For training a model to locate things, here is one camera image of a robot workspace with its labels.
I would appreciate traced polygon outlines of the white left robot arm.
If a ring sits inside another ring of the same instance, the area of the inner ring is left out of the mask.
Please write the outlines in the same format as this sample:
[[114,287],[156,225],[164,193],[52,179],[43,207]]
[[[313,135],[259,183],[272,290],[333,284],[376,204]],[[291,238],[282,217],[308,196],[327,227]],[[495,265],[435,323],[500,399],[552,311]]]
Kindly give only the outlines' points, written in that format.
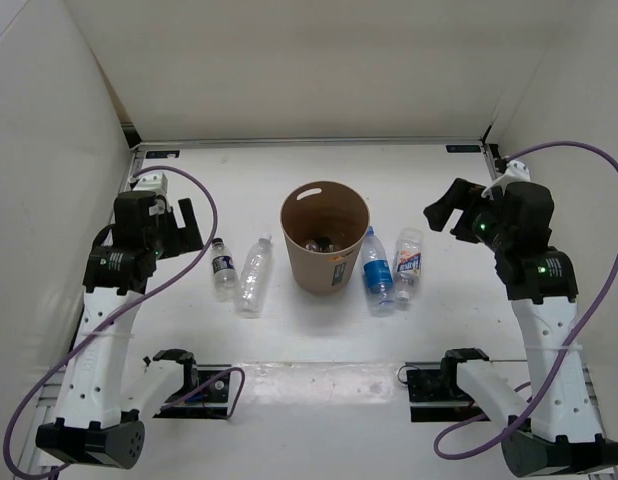
[[36,434],[37,447],[64,463],[132,468],[145,441],[143,419],[198,391],[195,357],[182,349],[158,352],[147,360],[143,378],[122,389],[137,301],[158,260],[203,248],[191,200],[178,205],[182,226],[165,196],[123,192],[114,201],[113,224],[92,244],[77,353],[65,376],[68,390],[54,421]]

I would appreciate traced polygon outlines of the clear unlabelled plastic bottle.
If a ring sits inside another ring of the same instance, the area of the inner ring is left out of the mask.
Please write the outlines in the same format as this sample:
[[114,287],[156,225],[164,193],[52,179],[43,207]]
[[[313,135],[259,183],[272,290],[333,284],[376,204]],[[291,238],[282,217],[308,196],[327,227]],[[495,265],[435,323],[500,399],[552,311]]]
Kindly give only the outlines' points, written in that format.
[[272,235],[265,233],[250,247],[234,298],[237,313],[257,317],[262,311],[273,265]]

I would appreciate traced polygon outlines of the blue label water bottle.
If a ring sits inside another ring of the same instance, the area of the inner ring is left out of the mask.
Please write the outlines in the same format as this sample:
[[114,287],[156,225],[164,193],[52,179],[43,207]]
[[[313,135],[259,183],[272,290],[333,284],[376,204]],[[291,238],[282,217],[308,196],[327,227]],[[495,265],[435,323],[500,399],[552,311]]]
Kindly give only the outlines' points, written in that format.
[[363,239],[360,259],[367,302],[376,315],[388,315],[394,308],[394,284],[385,249],[369,226]]

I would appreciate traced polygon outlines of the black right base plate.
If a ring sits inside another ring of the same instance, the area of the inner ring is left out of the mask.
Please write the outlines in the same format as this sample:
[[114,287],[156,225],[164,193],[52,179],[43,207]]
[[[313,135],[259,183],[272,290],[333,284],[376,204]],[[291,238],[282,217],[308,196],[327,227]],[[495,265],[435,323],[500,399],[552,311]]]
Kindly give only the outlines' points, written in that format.
[[462,422],[483,414],[469,395],[446,386],[442,371],[433,365],[404,363],[396,379],[407,389],[412,423]]

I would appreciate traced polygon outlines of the small black label bottle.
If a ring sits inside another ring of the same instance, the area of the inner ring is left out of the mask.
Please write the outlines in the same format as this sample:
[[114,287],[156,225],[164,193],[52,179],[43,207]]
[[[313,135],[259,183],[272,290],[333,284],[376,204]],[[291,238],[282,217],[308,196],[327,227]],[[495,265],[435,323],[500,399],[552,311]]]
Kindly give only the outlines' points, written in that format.
[[234,295],[237,284],[232,253],[220,237],[212,240],[210,252],[216,295],[221,301],[229,301]]

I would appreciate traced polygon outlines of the white red label bottle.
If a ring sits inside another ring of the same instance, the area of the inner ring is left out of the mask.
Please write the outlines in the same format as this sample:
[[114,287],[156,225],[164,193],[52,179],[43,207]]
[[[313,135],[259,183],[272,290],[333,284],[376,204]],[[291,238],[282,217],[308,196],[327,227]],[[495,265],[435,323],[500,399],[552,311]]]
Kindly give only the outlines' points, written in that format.
[[407,304],[416,294],[422,266],[423,233],[414,228],[404,228],[395,244],[392,267],[396,299]]

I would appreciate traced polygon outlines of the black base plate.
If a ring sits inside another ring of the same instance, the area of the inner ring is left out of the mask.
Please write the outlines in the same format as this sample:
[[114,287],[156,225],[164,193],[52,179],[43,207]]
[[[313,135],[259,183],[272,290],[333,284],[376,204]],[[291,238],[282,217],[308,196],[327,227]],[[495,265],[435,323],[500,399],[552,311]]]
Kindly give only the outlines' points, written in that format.
[[433,365],[404,363],[396,379],[407,389],[412,423],[462,422],[483,414],[469,395],[446,386],[442,371]]
[[160,411],[156,419],[223,420],[229,412],[231,373],[217,379],[185,402]]

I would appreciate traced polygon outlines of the tan round waste bin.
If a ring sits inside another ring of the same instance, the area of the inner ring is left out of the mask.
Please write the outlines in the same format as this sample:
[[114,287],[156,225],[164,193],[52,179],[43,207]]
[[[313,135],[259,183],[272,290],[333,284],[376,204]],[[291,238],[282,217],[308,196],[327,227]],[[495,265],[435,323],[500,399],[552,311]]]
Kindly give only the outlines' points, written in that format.
[[289,194],[280,221],[297,284],[314,295],[345,288],[370,226],[365,200],[344,184],[311,182]]

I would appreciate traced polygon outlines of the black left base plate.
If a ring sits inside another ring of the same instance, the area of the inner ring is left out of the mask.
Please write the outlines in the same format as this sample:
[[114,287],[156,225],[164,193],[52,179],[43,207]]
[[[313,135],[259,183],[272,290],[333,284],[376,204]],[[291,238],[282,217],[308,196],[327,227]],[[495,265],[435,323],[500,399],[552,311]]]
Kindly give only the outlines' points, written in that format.
[[185,402],[160,411],[156,419],[223,420],[229,412],[231,373],[217,379]]

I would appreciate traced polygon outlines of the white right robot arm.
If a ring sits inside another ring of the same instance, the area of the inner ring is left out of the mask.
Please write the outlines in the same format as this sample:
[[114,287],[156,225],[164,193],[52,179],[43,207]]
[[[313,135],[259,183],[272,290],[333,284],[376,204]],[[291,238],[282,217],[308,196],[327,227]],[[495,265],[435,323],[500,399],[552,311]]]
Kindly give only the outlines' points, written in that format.
[[518,478],[594,473],[618,466],[618,442],[605,437],[592,406],[576,330],[577,283],[569,257],[551,246],[554,202],[550,191],[514,181],[488,192],[456,179],[424,210],[440,231],[452,212],[461,216],[456,239],[482,243],[494,254],[520,326],[531,398],[525,400],[479,349],[446,352],[438,387],[449,399],[468,394],[501,429],[503,457]]

